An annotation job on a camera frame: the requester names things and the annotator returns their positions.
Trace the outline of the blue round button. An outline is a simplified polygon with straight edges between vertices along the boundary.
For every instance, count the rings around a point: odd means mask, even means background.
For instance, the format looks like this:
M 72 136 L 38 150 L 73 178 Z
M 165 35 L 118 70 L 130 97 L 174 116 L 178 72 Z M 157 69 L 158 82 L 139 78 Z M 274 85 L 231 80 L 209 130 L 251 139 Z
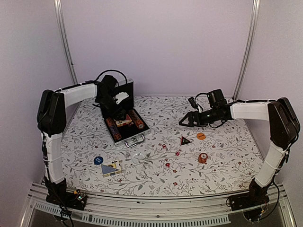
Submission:
M 94 158 L 93 162 L 95 165 L 101 165 L 103 163 L 104 159 L 103 157 L 97 156 Z

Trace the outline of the poker chip row left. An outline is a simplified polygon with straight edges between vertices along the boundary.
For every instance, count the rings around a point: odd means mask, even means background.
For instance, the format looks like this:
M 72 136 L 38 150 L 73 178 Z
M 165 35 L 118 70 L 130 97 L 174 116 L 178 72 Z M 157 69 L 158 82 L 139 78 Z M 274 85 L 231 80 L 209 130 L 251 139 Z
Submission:
M 121 140 L 122 139 L 122 135 L 120 134 L 120 132 L 119 132 L 117 126 L 116 126 L 115 121 L 112 118 L 108 117 L 106 119 L 106 123 L 108 125 L 109 131 L 110 131 L 110 133 L 111 133 L 114 141 Z

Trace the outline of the aluminium frame post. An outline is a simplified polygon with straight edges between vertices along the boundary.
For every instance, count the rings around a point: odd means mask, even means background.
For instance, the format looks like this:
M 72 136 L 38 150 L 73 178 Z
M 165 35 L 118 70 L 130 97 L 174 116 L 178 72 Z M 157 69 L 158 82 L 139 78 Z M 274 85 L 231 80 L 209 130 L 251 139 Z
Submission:
M 251 10 L 251 17 L 250 17 L 250 25 L 248 30 L 248 37 L 245 45 L 244 55 L 241 62 L 241 67 L 238 75 L 238 79 L 236 82 L 235 90 L 233 93 L 233 99 L 238 99 L 241 88 L 244 82 L 247 66 L 249 63 L 250 53 L 253 46 L 253 40 L 256 32 L 256 27 L 258 23 L 258 14 L 259 14 L 259 8 L 260 8 L 260 0 L 253 0 L 252 2 L 252 10 Z
M 62 1 L 61 0 L 54 0 L 54 9 L 55 9 L 55 15 L 56 20 L 59 28 L 59 33 L 62 41 L 63 51 L 67 62 L 67 68 L 72 80 L 72 83 L 78 84 L 78 78 L 76 76 L 76 71 L 73 64 L 73 59 L 69 47 L 68 42 L 68 36 L 66 32 L 65 22 L 64 22 L 64 15 L 63 15 L 63 9 L 62 9 Z

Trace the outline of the floral table mat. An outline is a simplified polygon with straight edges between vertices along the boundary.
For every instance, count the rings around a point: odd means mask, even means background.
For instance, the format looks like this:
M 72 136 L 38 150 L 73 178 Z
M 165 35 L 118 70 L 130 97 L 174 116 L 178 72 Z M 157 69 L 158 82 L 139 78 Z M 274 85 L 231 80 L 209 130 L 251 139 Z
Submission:
M 92 99 L 81 103 L 61 140 L 68 188 L 148 197 L 221 194 L 246 190 L 261 168 L 262 157 L 242 120 L 218 129 L 180 126 L 192 109 L 185 96 L 137 96 L 134 106 L 150 133 L 143 143 L 128 148 L 113 144 Z M 199 140 L 198 133 L 206 139 Z M 182 136 L 192 142 L 181 146 Z M 135 153 L 146 156 L 144 164 L 133 163 Z M 198 162 L 201 153 L 208 155 L 207 164 Z M 122 173 L 103 177 L 101 165 L 93 162 L 97 156 L 103 164 L 119 160 Z

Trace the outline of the front aluminium rail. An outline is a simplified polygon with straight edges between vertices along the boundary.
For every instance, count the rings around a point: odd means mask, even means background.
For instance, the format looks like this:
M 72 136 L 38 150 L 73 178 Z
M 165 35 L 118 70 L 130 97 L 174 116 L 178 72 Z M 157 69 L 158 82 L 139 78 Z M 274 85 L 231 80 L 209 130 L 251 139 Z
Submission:
M 124 196 L 90 192 L 84 210 L 71 216 L 46 201 L 47 188 L 32 184 L 26 199 L 23 227 L 295 227 L 283 185 L 271 186 L 269 202 L 232 210 L 229 194 L 190 197 Z

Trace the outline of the blue playing card deck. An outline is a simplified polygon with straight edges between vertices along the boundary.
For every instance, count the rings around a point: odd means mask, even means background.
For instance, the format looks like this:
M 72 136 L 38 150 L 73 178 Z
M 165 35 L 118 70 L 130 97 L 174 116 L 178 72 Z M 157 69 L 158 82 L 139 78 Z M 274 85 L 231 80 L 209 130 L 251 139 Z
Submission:
M 122 173 L 122 166 L 120 161 L 116 160 L 108 164 L 101 164 L 101 172 L 103 177 L 109 177 Z

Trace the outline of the black triangle marker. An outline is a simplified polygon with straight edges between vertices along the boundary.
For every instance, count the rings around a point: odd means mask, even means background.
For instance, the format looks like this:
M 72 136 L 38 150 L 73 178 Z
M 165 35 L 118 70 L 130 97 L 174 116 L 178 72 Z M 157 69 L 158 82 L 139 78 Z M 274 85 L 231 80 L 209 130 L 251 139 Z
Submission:
M 192 141 L 190 141 L 189 139 L 185 138 L 185 137 L 181 137 L 180 138 L 180 145 L 186 145 L 186 144 L 190 144 Z

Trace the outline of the orange poker chip stack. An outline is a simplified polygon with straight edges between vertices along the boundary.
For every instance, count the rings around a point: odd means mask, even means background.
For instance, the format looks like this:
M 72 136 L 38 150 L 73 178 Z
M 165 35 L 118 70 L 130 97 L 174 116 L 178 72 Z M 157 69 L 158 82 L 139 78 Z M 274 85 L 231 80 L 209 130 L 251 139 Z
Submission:
M 207 164 L 208 155 L 206 153 L 201 153 L 198 156 L 198 162 L 201 164 Z

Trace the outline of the orange round button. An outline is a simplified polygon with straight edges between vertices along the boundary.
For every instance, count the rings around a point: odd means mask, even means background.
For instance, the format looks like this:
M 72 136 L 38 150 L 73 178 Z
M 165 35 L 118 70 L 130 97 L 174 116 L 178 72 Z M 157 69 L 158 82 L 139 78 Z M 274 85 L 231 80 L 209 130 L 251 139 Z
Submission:
M 206 136 L 205 136 L 204 133 L 198 133 L 198 134 L 196 135 L 196 137 L 197 137 L 199 140 L 205 140 L 205 139 L 206 139 Z

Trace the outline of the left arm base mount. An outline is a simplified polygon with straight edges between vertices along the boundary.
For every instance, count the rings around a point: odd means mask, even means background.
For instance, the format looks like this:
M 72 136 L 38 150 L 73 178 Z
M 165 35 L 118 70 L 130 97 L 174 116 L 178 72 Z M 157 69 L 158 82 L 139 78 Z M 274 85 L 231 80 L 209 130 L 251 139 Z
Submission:
M 67 208 L 84 210 L 87 202 L 87 194 L 80 190 L 68 192 L 64 188 L 52 188 L 48 190 L 46 201 Z

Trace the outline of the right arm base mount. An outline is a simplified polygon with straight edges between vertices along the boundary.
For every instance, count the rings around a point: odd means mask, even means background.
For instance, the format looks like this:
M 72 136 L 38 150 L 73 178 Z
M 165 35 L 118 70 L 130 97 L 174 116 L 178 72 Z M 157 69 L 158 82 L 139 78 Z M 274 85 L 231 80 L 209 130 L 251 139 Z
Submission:
M 261 196 L 251 196 L 249 192 L 231 195 L 226 200 L 226 206 L 232 211 L 242 210 L 244 218 L 249 222 L 260 221 L 269 203 L 267 193 Z

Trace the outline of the clear round dealer button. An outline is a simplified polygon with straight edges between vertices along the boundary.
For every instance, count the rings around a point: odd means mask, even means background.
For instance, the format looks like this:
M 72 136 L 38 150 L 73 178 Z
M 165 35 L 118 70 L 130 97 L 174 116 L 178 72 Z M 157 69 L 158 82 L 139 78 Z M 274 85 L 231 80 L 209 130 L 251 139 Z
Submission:
M 144 154 L 142 154 L 142 153 L 135 153 L 132 156 L 132 161 L 136 165 L 142 165 L 142 164 L 144 164 L 145 160 L 146 160 L 146 156 Z

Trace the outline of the poker chip row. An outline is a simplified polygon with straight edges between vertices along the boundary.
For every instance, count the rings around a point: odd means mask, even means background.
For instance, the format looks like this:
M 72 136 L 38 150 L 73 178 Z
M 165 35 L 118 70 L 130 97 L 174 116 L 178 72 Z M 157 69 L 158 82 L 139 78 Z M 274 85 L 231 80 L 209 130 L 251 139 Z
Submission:
M 108 125 L 109 131 L 110 131 L 110 133 L 111 133 L 114 141 L 121 140 L 122 139 L 122 135 L 120 134 L 120 132 L 119 132 L 117 126 L 116 126 L 115 121 L 112 118 L 108 117 L 106 119 L 106 123 Z
M 138 129 L 142 130 L 145 127 L 143 121 L 140 119 L 140 117 L 134 110 L 129 110 L 128 114 Z

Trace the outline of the aluminium poker case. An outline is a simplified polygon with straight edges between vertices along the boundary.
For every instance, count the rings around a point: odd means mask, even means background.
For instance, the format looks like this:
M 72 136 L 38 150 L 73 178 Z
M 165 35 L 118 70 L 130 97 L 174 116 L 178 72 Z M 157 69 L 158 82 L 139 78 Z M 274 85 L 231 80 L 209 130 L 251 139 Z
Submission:
M 134 107 L 134 82 L 133 82 L 133 80 L 129 79 L 127 81 L 118 82 L 118 84 L 113 89 L 111 95 L 114 98 L 115 95 L 117 95 L 120 92 L 126 92 L 129 95 L 129 97 L 127 99 L 125 99 L 124 101 L 122 101 L 119 104 L 119 106 L 121 106 L 125 110 L 125 115 L 128 114 L 129 110 L 134 110 L 137 113 L 137 115 L 140 117 L 140 119 L 143 121 L 143 123 L 145 125 L 145 127 L 142 130 L 138 129 L 134 122 L 132 122 L 131 124 L 126 125 L 126 126 L 117 127 L 120 134 L 122 135 L 122 139 L 119 141 L 114 141 L 114 139 L 109 131 L 108 125 L 106 123 L 106 119 L 108 117 L 110 117 L 115 121 L 115 116 L 111 116 L 107 112 L 106 108 L 104 108 L 104 107 L 100 107 L 100 110 L 102 113 L 102 117 L 104 119 L 106 129 L 109 132 L 114 145 L 117 147 L 126 145 L 128 148 L 132 148 L 132 147 L 136 146 L 137 144 L 140 144 L 145 141 L 145 136 L 148 133 L 150 133 L 150 127 L 147 125 L 147 123 L 139 115 L 139 113 L 137 112 L 137 110 Z

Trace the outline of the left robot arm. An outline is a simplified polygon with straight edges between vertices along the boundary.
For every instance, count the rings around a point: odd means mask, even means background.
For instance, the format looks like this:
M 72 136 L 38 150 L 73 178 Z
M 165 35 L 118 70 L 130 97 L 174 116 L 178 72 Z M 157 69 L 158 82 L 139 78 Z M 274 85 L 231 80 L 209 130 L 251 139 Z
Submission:
M 44 90 L 37 113 L 37 127 L 42 137 L 46 182 L 61 184 L 64 174 L 61 162 L 61 140 L 66 128 L 66 109 L 85 99 L 94 98 L 116 119 L 126 116 L 122 102 L 130 97 L 126 91 L 115 92 L 118 81 L 110 75 L 101 81 L 88 81 L 57 91 Z

